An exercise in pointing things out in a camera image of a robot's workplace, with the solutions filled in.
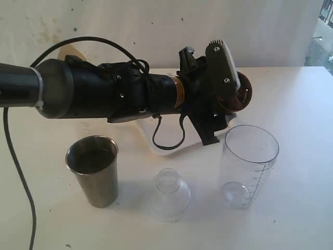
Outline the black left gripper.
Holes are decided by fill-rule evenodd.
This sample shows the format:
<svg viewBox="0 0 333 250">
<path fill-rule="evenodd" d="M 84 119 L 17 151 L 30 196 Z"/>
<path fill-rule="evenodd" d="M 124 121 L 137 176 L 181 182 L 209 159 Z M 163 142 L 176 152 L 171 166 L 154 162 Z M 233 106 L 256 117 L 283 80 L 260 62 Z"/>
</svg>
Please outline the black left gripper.
<svg viewBox="0 0 333 250">
<path fill-rule="evenodd" d="M 177 76 L 185 89 L 181 114 L 189 117 L 203 145 L 219 143 L 215 132 L 225 129 L 226 121 L 217 106 L 216 94 L 207 76 L 206 58 L 195 58 L 194 49 L 188 46 L 180 50 L 178 55 L 180 69 Z"/>
</svg>

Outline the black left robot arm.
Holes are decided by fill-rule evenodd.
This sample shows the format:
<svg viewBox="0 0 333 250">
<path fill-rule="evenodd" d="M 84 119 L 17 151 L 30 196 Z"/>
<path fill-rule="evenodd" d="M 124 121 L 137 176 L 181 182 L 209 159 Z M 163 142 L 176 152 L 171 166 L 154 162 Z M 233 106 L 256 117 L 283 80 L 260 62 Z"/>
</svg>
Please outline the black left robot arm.
<svg viewBox="0 0 333 250">
<path fill-rule="evenodd" d="M 203 145 L 227 127 L 205 78 L 205 58 L 189 47 L 179 52 L 175 76 L 144 74 L 132 62 L 95 66 L 77 56 L 40 65 L 1 64 L 1 106 L 35 107 L 48 119 L 105 118 L 121 123 L 178 114 L 189 118 Z"/>
</svg>

